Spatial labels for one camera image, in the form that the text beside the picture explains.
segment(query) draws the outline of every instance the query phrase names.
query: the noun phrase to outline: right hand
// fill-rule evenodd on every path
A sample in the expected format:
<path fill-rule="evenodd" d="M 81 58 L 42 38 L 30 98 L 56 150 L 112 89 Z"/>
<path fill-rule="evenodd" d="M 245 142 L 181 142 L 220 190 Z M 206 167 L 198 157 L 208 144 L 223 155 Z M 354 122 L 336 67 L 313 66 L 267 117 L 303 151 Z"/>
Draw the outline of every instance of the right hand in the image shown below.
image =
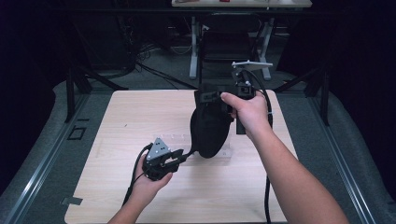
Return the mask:
<path fill-rule="evenodd" d="M 264 96 L 257 91 L 256 96 L 250 100 L 243 100 L 231 93 L 223 92 L 221 100 L 233 107 L 231 116 L 236 119 L 236 114 L 245 127 L 247 136 L 264 128 L 270 128 L 268 123 L 268 107 Z"/>

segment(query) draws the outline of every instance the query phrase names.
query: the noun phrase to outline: tape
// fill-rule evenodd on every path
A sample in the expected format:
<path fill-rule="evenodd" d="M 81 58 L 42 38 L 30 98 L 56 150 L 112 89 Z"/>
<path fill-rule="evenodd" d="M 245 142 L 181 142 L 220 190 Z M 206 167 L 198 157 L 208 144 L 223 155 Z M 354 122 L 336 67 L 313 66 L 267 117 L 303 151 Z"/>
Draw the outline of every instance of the tape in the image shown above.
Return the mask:
<path fill-rule="evenodd" d="M 82 202 L 82 199 L 71 197 L 71 198 L 64 198 L 61 201 L 61 204 L 63 204 L 63 205 L 69 205 L 69 204 L 80 205 L 81 202 Z"/>

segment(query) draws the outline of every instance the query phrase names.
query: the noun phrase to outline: wooden table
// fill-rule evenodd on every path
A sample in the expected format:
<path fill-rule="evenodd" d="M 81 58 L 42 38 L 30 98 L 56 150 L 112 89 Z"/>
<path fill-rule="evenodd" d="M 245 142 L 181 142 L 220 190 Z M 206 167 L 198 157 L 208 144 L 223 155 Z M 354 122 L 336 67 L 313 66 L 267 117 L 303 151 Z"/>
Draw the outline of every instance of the wooden table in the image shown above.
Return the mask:
<path fill-rule="evenodd" d="M 276 95 L 267 91 L 274 131 L 295 154 Z M 106 223 L 120 209 L 140 150 L 160 136 L 172 149 L 190 150 L 193 91 L 116 91 L 92 145 L 67 223 Z M 258 152 L 232 123 L 223 149 L 211 159 L 198 154 L 182 163 L 170 183 L 138 219 L 141 223 L 263 222 L 266 173 Z M 276 196 L 271 218 L 285 221 Z"/>
<path fill-rule="evenodd" d="M 269 8 L 287 7 L 287 8 L 304 8 L 311 7 L 310 0 L 230 0 L 230 2 L 220 2 L 220 0 L 172 0 L 172 7 L 262 7 L 263 10 Z M 267 63 L 265 53 L 268 49 L 268 43 L 271 37 L 274 19 L 265 23 L 262 31 L 262 45 L 259 49 L 259 60 L 261 63 Z M 191 18 L 191 65 L 190 78 L 195 79 L 197 73 L 198 54 L 197 54 L 197 25 L 195 18 Z M 262 69 L 264 80 L 271 80 L 271 74 L 268 67 Z"/>

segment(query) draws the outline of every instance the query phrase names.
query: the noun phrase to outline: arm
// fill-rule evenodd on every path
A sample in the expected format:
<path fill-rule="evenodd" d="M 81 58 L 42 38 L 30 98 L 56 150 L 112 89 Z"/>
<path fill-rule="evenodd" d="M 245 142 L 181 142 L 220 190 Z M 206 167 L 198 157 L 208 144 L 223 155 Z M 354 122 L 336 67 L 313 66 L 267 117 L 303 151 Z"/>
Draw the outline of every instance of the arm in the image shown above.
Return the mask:
<path fill-rule="evenodd" d="M 277 138 L 267 118 L 261 93 L 249 101 L 224 92 L 222 100 L 234 108 L 247 136 L 257 148 L 289 223 L 348 223 L 334 197 Z"/>
<path fill-rule="evenodd" d="M 108 221 L 108 223 L 136 223 L 143 209 L 151 203 L 155 195 L 157 195 L 157 192 L 172 178 L 172 173 L 167 174 L 163 179 L 158 181 L 152 181 L 144 175 L 140 176 L 143 174 L 142 166 L 145 158 L 146 155 L 143 155 L 137 164 L 135 175 L 137 180 L 134 182 L 134 190 L 128 202 L 110 219 L 110 221 Z"/>

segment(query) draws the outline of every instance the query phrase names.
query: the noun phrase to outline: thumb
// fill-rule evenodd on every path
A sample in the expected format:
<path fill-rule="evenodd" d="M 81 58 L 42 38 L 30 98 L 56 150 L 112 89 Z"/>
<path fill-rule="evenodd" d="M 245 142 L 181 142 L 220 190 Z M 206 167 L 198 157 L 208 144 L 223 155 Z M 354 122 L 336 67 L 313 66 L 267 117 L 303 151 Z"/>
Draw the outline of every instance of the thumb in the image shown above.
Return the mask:
<path fill-rule="evenodd" d="M 161 189 L 165 185 L 167 185 L 169 183 L 169 181 L 171 180 L 172 176 L 173 176 L 173 173 L 168 173 L 161 180 L 156 181 L 156 183 L 158 183 L 159 189 Z"/>
<path fill-rule="evenodd" d="M 239 98 L 231 93 L 223 92 L 220 97 L 221 97 L 221 100 L 224 101 L 224 103 L 232 106 L 237 111 L 242 109 L 242 107 L 243 107 L 244 100 L 242 100 L 241 98 Z"/>

